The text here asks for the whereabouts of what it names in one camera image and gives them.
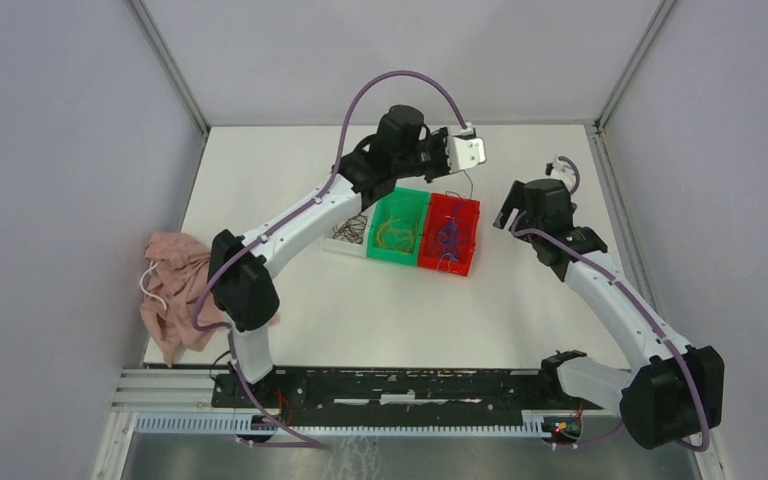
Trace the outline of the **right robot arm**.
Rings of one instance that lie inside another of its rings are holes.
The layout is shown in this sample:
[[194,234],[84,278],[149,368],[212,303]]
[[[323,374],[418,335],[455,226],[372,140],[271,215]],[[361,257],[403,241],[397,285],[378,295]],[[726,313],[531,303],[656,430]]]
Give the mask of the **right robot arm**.
[[575,211],[562,181],[515,181],[494,225],[528,243],[589,306],[629,368],[609,367],[580,351],[559,352],[541,363],[540,400],[551,408],[574,398],[591,402],[619,417],[647,450],[677,443],[707,451],[722,421],[723,357],[712,346],[693,346],[668,325],[620,273],[601,237],[575,225]]

